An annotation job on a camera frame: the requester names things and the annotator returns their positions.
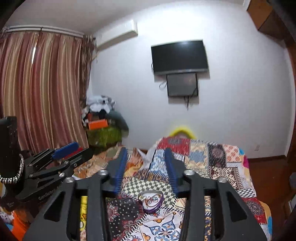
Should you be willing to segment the yellow garment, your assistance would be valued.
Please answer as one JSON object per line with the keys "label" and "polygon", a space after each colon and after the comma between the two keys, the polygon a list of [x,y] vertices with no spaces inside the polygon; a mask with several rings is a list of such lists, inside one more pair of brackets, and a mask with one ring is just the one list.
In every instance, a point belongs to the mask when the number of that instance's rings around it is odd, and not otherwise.
{"label": "yellow garment", "polygon": [[87,203],[88,203],[88,196],[81,196],[80,223],[79,223],[80,241],[87,240],[87,238],[86,238]]}

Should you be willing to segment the black wall television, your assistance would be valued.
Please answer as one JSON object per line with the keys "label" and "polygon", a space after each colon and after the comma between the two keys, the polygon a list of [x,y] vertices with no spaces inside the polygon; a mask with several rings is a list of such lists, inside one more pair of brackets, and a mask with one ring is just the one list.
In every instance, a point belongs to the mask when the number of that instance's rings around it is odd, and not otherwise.
{"label": "black wall television", "polygon": [[155,75],[207,72],[207,54],[202,40],[180,41],[151,47]]}

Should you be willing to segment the colourful patchwork cloth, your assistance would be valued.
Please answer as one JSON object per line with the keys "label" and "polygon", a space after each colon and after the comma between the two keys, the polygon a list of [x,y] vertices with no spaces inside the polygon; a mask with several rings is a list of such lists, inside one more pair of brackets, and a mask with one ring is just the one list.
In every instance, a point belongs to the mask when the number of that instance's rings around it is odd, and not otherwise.
{"label": "colourful patchwork cloth", "polygon": [[132,155],[119,196],[107,199],[112,240],[271,240],[269,207],[257,199],[236,146],[159,140]]}

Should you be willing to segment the wooden wardrobe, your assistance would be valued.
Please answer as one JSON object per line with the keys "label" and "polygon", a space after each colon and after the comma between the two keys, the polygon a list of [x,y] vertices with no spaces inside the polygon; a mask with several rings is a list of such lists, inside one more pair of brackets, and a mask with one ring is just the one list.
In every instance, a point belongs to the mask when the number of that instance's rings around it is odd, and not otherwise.
{"label": "wooden wardrobe", "polygon": [[244,5],[259,32],[285,43],[295,74],[295,11],[289,3],[295,6],[294,1],[245,1]]}

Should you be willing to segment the pile of clothes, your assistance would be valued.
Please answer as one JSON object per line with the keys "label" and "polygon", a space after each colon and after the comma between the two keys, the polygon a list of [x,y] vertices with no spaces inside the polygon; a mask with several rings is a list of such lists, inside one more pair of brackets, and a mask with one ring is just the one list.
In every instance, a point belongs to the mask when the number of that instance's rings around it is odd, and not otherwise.
{"label": "pile of clothes", "polygon": [[129,132],[125,119],[115,110],[114,99],[105,95],[88,97],[86,99],[86,107],[81,110],[82,125],[88,128],[90,121],[103,119],[108,121],[108,125],[116,125],[120,130]]}

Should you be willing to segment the white wall socket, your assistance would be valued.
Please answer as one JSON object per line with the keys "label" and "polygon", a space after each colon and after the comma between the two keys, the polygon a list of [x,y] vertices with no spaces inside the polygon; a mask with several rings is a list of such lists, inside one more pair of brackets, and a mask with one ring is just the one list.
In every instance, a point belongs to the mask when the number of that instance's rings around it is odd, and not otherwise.
{"label": "white wall socket", "polygon": [[255,151],[258,151],[259,148],[260,148],[260,145],[256,145],[254,150],[255,150]]}

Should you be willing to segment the purple heart-shaped jewelry box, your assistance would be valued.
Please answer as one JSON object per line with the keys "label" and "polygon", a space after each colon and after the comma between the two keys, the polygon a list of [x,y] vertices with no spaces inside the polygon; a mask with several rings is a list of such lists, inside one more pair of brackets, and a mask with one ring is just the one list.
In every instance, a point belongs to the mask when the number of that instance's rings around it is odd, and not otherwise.
{"label": "purple heart-shaped jewelry box", "polygon": [[138,194],[138,202],[145,213],[152,214],[160,209],[164,201],[164,194],[157,190],[145,190]]}

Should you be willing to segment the yellow round object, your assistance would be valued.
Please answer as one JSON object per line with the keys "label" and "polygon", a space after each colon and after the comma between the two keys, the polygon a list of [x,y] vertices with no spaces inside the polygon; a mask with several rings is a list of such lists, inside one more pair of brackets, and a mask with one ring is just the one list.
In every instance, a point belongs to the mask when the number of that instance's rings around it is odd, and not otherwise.
{"label": "yellow round object", "polygon": [[184,137],[188,139],[196,139],[197,136],[193,133],[193,131],[187,126],[179,126],[173,129],[170,134],[170,137]]}

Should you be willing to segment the white air conditioner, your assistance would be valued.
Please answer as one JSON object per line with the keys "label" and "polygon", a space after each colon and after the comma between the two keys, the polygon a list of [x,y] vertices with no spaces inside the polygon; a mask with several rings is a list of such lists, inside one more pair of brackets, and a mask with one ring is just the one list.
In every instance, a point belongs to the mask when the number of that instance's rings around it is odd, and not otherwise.
{"label": "white air conditioner", "polygon": [[96,49],[102,51],[137,36],[137,22],[129,20],[96,33]]}

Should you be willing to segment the striped red curtain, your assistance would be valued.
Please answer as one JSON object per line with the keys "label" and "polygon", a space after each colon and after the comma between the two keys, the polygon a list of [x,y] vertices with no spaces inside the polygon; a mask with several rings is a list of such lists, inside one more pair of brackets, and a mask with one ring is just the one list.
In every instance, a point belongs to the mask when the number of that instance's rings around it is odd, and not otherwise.
{"label": "striped red curtain", "polygon": [[22,150],[88,147],[81,121],[94,43],[44,31],[1,33],[1,116],[15,116]]}

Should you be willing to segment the green covered cabinet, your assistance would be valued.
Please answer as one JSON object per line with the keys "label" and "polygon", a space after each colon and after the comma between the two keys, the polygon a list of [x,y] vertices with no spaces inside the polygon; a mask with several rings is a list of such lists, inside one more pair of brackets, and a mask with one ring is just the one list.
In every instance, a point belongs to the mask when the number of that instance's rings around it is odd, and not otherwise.
{"label": "green covered cabinet", "polygon": [[121,130],[116,126],[108,126],[96,130],[86,130],[88,143],[97,148],[107,148],[122,140]]}

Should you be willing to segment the small dark wall monitor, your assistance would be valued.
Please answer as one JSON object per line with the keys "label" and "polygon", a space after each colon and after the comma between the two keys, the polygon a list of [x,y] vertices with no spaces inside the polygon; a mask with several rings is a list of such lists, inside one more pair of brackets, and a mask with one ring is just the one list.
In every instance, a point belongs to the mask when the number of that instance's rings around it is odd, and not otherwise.
{"label": "small dark wall monitor", "polygon": [[168,97],[198,96],[196,73],[170,74],[166,76]]}

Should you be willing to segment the orange box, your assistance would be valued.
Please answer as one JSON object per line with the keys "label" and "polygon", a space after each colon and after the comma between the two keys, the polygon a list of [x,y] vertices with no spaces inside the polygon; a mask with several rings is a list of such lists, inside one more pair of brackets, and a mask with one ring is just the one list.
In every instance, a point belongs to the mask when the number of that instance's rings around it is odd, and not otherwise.
{"label": "orange box", "polygon": [[88,123],[89,130],[97,130],[100,128],[108,127],[108,121],[106,119],[103,120],[94,120]]}

